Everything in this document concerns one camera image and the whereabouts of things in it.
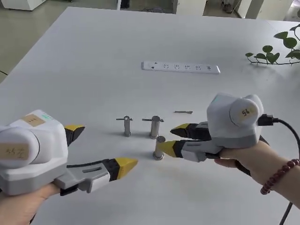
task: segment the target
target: skin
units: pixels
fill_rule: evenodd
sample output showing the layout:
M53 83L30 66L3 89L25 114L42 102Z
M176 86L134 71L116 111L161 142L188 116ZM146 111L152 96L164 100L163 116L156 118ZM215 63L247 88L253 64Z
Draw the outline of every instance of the skin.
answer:
M224 149L221 152L221 159L216 159L215 162L225 167L235 168L235 160L246 167L251 172L252 178L261 185L288 162L263 142L248 149ZM300 209L299 188L300 166L297 166L291 169L272 189ZM40 190L25 195L6 196L1 193L0 224L28 225L40 205L59 191L53 184L48 184Z
M53 184L41 189L16 196L0 194L0 224L1 225L28 225L41 204L60 190Z
M235 159L246 167L252 178L263 185L281 169L289 160L280 157L270 146L259 142L248 149L224 149L221 152L222 159L216 159L219 165L235 168ZM272 187L273 191L281 194L300 209L300 166L291 169L286 175Z

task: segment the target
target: label sticker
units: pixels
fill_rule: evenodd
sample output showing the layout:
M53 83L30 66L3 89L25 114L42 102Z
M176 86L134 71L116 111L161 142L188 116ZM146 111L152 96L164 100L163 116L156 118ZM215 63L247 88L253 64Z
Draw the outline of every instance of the label sticker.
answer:
M241 121L246 120L249 117L256 115L256 114L257 114L257 111L256 111L255 107L253 107L253 106L247 107L247 108L241 110L240 120Z
M24 120L25 122L29 123L33 127L36 127L38 125L41 125L41 124L45 123L44 120L42 120L41 118L39 118L38 116L36 116L34 114L30 114L30 115L24 116L22 118L22 120Z
M27 160L28 144L0 143L0 159Z

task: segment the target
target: cable connector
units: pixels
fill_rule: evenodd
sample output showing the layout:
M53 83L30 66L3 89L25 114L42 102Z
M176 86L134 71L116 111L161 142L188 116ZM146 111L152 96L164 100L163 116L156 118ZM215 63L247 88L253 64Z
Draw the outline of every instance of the cable connector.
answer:
M274 118L273 115L263 114L260 118L258 118L257 125L273 126L276 122L278 122L278 118Z

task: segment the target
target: metal peg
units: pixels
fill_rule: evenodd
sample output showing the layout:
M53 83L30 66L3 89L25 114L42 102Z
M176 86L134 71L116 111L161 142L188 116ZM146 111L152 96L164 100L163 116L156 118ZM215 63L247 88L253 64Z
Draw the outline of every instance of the metal peg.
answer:
M175 111L174 113L187 113L187 114L192 114L193 111Z
M124 116L122 119L117 119L117 120L123 120L124 121L124 136L129 137L131 135L130 132L130 121L132 121L132 118L129 116Z
M159 116L153 116L152 119L142 119L142 121L152 121L149 136L152 139L156 139L158 137L159 124L165 120L161 119Z
M162 143L162 142L165 142L165 137L158 136L157 139L156 139L155 150L153 152L153 157L155 158L155 160L162 160L165 156L164 152L159 150L158 147L157 147L157 143Z

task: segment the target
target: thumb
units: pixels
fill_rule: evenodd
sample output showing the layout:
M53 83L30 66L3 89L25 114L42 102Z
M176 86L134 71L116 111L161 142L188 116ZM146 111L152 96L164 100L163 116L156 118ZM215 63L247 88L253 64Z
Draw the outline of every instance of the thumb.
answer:
M236 168L235 161L236 161L235 159L223 159L223 158L215 159L215 163L229 168Z
M41 196L43 199L47 199L52 195L58 194L59 192L60 189L54 184L48 184L38 190L39 196Z

